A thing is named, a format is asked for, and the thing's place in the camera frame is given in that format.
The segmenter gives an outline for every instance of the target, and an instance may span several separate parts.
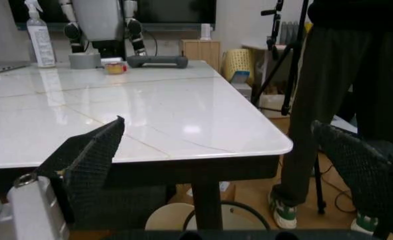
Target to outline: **tripod leg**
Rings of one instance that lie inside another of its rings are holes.
[[[285,47],[284,52],[282,53],[281,57],[279,58],[278,62],[276,63],[275,67],[272,69],[272,72],[267,76],[266,80],[263,82],[262,86],[260,87],[259,91],[256,93],[256,95],[253,97],[251,100],[251,103],[257,107],[257,104],[259,102],[259,99],[262,95],[262,93],[265,91],[266,87],[269,85],[271,82],[272,78],[275,76],[275,73],[278,71],[280,68],[281,64],[284,62],[284,59],[286,59],[287,55],[290,53],[290,50],[293,48],[293,44],[289,44]]]
[[[316,203],[318,205],[318,213],[324,214],[324,208],[326,207],[326,202],[323,199],[323,189],[321,187],[321,172],[320,172],[320,161],[318,160],[318,155],[316,155],[315,164],[313,165],[315,173],[315,186],[316,186]]]
[[[293,59],[291,60],[290,74],[288,75],[288,85],[285,91],[284,103],[281,108],[281,115],[287,116],[290,112],[290,98],[292,97],[293,85],[297,79],[299,59],[301,57],[303,33],[305,28],[305,19],[308,11],[309,0],[303,0],[302,10],[300,12],[299,29],[297,31],[296,46],[293,48]]]

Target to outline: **tripod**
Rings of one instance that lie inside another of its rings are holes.
[[[272,52],[272,58],[274,60],[278,60],[275,67],[272,69],[272,72],[266,76],[264,82],[258,92],[253,96],[251,99],[251,103],[255,107],[259,107],[259,99],[263,92],[265,91],[266,87],[269,85],[273,77],[275,76],[276,72],[280,68],[281,64],[283,63],[284,59],[286,59],[287,55],[293,50],[293,56],[291,59],[291,66],[290,71],[288,73],[288,82],[287,88],[285,90],[284,102],[281,108],[281,115],[287,116],[290,111],[290,99],[292,97],[293,86],[297,83],[298,77],[298,63],[302,52],[303,46],[303,35],[304,35],[304,28],[305,28],[305,19],[306,14],[308,11],[309,0],[303,0],[302,9],[300,12],[300,20],[299,20],[299,27],[297,31],[297,38],[295,42],[288,44],[284,52],[282,53],[281,57],[278,59],[278,50],[275,47],[275,43],[277,42],[278,30],[280,28],[280,21],[281,15],[278,13],[282,10],[284,4],[284,0],[278,0],[276,3],[275,9],[272,10],[264,10],[260,14],[262,16],[273,15],[273,26],[272,26],[272,33],[270,38],[266,41],[268,51]],[[318,205],[318,213],[324,214],[324,208],[326,207],[326,203],[323,200],[323,191],[321,188],[321,173],[320,173],[320,164],[318,160],[318,156],[316,157],[315,164],[314,164],[314,175],[315,175],[315,185],[316,185],[316,196],[317,196],[317,205]]]

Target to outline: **person's leg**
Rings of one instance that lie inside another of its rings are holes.
[[[351,122],[355,113],[355,96],[353,92],[348,91],[336,115],[347,122]]]
[[[296,227],[293,207],[306,200],[318,150],[311,123],[332,120],[357,77],[371,40],[368,32],[317,26],[307,37],[288,131],[294,146],[284,156],[281,183],[273,187],[270,195],[270,208],[281,228]]]
[[[393,144],[393,32],[377,34],[365,74],[354,84],[358,133]]]

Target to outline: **white wall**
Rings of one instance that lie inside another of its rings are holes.
[[[284,0],[281,21],[299,21],[302,3]],[[241,48],[246,40],[265,41],[271,35],[273,16],[261,16],[260,12],[274,9],[276,4],[277,0],[217,0],[213,39],[221,41],[222,51]]]
[[[303,0],[285,0],[282,21],[298,21]],[[264,41],[272,30],[272,16],[260,16],[262,10],[273,9],[277,0],[217,0],[216,28],[214,40],[221,41],[222,52],[240,48],[245,40]],[[159,55],[178,55],[180,39],[196,39],[197,32],[155,32]],[[69,41],[62,32],[50,33],[54,51],[59,62],[67,62],[70,53]],[[145,36],[149,54],[155,52],[150,36]],[[133,54],[127,43],[127,52]],[[25,31],[17,31],[8,0],[0,0],[0,60],[28,59],[29,39]]]

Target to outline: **white bottle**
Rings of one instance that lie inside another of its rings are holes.
[[[29,9],[29,20],[27,21],[27,31],[35,51],[36,61],[40,68],[52,68],[56,66],[53,46],[47,24],[40,18],[39,11],[43,11],[38,0],[25,0],[24,3]]]

